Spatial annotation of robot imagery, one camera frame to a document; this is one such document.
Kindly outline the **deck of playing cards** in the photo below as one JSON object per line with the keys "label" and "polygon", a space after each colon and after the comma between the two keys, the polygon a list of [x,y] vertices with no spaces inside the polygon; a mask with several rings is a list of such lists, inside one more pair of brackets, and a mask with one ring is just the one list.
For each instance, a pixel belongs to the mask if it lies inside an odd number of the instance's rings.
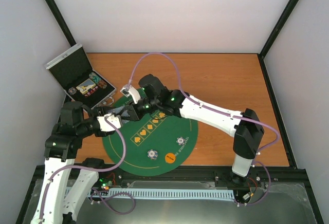
{"label": "deck of playing cards", "polygon": [[126,124],[131,121],[131,115],[129,114],[128,108],[124,106],[116,107],[111,109],[108,114],[119,116],[122,124]]}

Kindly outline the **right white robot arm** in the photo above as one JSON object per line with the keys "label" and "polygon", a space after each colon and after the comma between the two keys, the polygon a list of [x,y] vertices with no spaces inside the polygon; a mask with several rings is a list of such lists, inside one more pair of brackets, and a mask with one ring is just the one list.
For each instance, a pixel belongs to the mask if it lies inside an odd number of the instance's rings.
{"label": "right white robot arm", "polygon": [[179,89],[169,90],[152,74],[144,76],[139,86],[144,91],[144,98],[131,84],[121,89],[122,94],[133,100],[127,109],[130,121],[138,121],[145,114],[159,110],[168,116],[196,120],[215,127],[233,137],[235,158],[232,172],[241,177],[248,175],[264,135],[263,126],[252,109],[233,111],[205,103]]}

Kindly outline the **white blue chip stack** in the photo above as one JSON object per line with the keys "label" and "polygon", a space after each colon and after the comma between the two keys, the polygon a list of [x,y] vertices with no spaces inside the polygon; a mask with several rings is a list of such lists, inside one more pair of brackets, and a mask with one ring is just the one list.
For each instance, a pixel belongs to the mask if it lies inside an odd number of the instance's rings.
{"label": "white blue chip stack", "polygon": [[185,139],[183,137],[179,137],[179,138],[177,138],[176,142],[179,145],[183,145],[185,143]]}
{"label": "white blue chip stack", "polygon": [[148,150],[148,152],[147,152],[147,156],[148,156],[151,160],[156,160],[157,157],[158,157],[158,151],[153,150],[153,149]]}

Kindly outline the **orange big blind button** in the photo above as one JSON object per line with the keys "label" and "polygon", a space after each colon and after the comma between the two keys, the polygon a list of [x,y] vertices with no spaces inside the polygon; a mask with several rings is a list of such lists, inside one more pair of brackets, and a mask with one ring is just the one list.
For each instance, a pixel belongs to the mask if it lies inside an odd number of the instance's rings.
{"label": "orange big blind button", "polygon": [[167,153],[165,155],[165,162],[168,164],[172,164],[176,161],[176,156],[174,153]]}

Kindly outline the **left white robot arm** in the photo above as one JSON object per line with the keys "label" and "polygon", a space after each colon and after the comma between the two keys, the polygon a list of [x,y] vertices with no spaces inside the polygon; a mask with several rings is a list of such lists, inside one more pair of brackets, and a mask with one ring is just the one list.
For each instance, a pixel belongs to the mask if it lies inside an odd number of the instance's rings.
{"label": "left white robot arm", "polygon": [[111,107],[88,108],[81,102],[63,104],[57,124],[45,142],[45,173],[39,202],[31,223],[76,223],[81,206],[93,184],[102,184],[107,171],[103,160],[92,160],[81,169],[69,192],[66,186],[84,138],[104,137],[99,120]]}

